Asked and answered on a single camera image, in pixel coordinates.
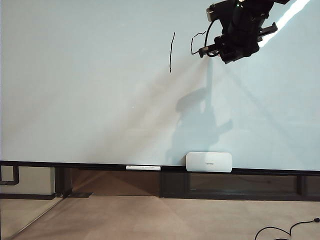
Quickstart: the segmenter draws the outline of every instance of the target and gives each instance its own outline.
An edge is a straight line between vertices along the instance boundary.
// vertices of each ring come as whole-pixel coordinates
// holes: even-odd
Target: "whiteboard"
[[[275,4],[278,33],[227,65],[190,53],[211,4],[2,0],[1,160],[320,171],[320,1]]]

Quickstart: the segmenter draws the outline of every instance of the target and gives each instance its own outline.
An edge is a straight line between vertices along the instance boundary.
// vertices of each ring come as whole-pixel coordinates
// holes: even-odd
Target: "beige carpet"
[[[67,198],[15,240],[253,240],[265,226],[286,230],[320,217],[320,202],[161,199],[154,196]],[[320,223],[293,238],[267,230],[259,240],[320,239]]]

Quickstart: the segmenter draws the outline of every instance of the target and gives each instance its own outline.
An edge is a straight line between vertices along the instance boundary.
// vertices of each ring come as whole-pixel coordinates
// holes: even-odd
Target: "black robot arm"
[[[288,1],[225,0],[212,4],[206,14],[211,25],[220,20],[222,35],[214,39],[214,44],[207,46],[208,29],[205,46],[198,51],[200,57],[214,57],[219,54],[227,64],[258,52],[258,42],[262,41],[262,37],[278,30],[275,23],[262,28],[274,3],[286,4]]]

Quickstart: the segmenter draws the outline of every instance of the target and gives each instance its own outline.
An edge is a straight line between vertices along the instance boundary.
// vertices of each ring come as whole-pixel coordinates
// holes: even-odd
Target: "black marker line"
[[[172,42],[171,42],[171,50],[170,50],[170,73],[171,73],[171,55],[172,55],[172,44],[174,43],[174,39],[175,39],[175,35],[176,32],[173,33],[173,38],[172,38]]]
[[[198,36],[199,34],[201,34],[201,35],[203,35],[203,34],[205,34],[207,31],[204,31],[204,32],[199,32],[199,33],[197,33],[196,35],[194,35],[194,37],[191,39],[191,46],[190,46],[190,48],[191,48],[191,54],[192,55],[195,55],[195,54],[197,54],[199,51],[196,51],[196,52],[192,52],[192,43],[194,42],[194,38],[196,37],[196,36]]]

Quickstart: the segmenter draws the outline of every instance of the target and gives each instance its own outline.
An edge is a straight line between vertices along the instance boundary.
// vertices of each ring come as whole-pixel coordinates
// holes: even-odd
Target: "black cable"
[[[208,30],[206,31],[205,40],[204,40],[204,46],[205,46],[205,47],[207,46],[208,35],[209,35],[209,32],[210,32],[210,29],[211,29],[212,25],[214,24],[214,22],[215,22],[217,19],[218,19],[218,18],[213,19],[213,21],[210,23],[210,25],[209,25],[209,27],[208,27]],[[219,54],[219,51],[217,50],[217,51],[215,51],[215,53],[212,54],[212,55],[211,55],[210,53],[207,53],[206,55],[207,55],[208,57],[213,58],[213,57],[218,56],[218,54]]]
[[[261,233],[263,230],[266,230],[266,229],[277,229],[277,230],[280,230],[280,231],[288,234],[289,236],[291,236],[290,233],[287,232],[286,230],[283,230],[283,229],[278,228],[278,227],[275,227],[275,226],[266,226],[266,227],[262,228],[261,230],[259,230],[259,231],[256,233],[254,240],[257,240],[257,237],[258,237],[259,233]]]
[[[290,231],[289,231],[290,236],[291,236],[291,233],[292,233],[292,229],[293,229],[295,226],[297,226],[297,225],[299,225],[299,224],[310,224],[310,223],[315,223],[315,222],[316,222],[316,219],[317,219],[317,218],[315,218],[315,219],[314,219],[314,220],[312,220],[312,221],[301,221],[301,222],[298,222],[298,223],[296,223],[296,224],[292,225],[292,227],[290,227]]]
[[[291,237],[291,236],[292,236],[292,229],[293,229],[295,226],[297,226],[297,225],[299,225],[299,224],[310,224],[310,223],[319,223],[319,222],[320,222],[320,218],[315,218],[315,219],[312,220],[312,221],[301,221],[301,222],[298,222],[298,223],[292,225],[292,227],[290,228],[290,231],[289,231],[289,232],[287,232],[286,230],[283,230],[283,229],[281,229],[281,228],[278,228],[278,227],[267,226],[267,227],[264,227],[264,228],[262,228],[261,230],[259,230],[259,231],[257,232],[257,234],[255,235],[254,240],[257,240],[257,237],[258,237],[259,233],[261,233],[261,232],[262,232],[263,230],[265,230],[265,229],[277,229],[277,230],[280,230],[280,231],[288,234],[288,235]],[[277,239],[275,239],[275,240],[288,240],[288,239],[286,239],[286,238],[277,238]]]

